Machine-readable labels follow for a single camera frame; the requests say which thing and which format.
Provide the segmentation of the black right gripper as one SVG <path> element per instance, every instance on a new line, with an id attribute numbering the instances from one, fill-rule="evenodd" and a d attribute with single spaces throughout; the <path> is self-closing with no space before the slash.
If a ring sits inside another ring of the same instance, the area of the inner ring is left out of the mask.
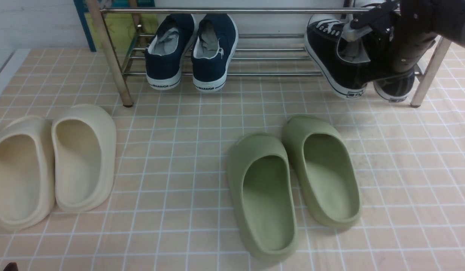
<path id="1" fill-rule="evenodd" d="M 347 33 L 368 29 L 361 37 L 370 57 L 372 80 L 390 80 L 414 74 L 414 67 L 432 46 L 435 4 L 429 0 L 351 0 L 352 8 L 367 8 L 354 14 Z"/>

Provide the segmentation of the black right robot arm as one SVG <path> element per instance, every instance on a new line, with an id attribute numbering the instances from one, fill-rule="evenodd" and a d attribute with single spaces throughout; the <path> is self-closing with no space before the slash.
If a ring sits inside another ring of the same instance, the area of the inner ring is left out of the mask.
<path id="1" fill-rule="evenodd" d="M 465 48 L 465 0 L 384 0 L 343 27 L 341 38 L 369 36 L 369 79 L 408 73 L 437 36 Z"/>

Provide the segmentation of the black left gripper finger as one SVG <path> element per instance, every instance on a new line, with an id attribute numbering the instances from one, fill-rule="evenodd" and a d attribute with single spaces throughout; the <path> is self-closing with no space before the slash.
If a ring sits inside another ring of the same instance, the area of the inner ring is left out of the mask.
<path id="1" fill-rule="evenodd" d="M 3 271 L 18 271 L 18 265 L 17 263 L 9 263 L 5 266 Z"/>

